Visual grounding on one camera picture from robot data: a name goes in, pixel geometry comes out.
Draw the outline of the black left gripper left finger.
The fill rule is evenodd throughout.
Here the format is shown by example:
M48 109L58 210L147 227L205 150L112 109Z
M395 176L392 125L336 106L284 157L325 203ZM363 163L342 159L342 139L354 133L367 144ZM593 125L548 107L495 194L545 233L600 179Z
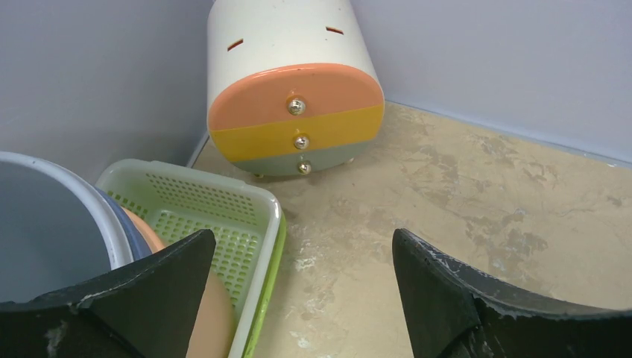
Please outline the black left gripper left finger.
M3 357L184 357L215 250L198 230L142 260L1 304Z

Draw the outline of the large grey plastic bucket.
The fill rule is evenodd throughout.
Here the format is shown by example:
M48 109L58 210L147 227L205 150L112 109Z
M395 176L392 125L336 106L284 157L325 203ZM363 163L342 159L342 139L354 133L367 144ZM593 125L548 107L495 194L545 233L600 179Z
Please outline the large grey plastic bucket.
M2 302L28 302L133 261L103 193L55 163L1 153Z

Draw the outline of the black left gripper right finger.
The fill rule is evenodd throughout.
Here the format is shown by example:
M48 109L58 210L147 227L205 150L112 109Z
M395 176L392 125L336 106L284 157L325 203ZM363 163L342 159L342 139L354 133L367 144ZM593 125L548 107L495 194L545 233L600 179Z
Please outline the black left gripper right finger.
M629 357L631 311L550 298L398 229L392 254L416 357Z

